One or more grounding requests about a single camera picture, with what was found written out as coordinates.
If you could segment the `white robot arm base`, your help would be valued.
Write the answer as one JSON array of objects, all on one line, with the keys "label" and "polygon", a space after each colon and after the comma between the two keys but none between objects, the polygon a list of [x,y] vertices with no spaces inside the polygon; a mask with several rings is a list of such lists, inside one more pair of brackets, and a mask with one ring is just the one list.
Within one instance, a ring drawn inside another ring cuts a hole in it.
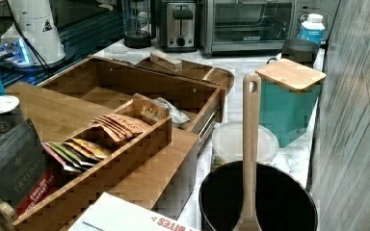
[{"label": "white robot arm base", "polygon": [[19,42],[20,52],[8,58],[18,67],[40,65],[41,62],[55,64],[66,53],[52,16],[49,0],[8,0],[13,25],[1,36],[2,42]]}]

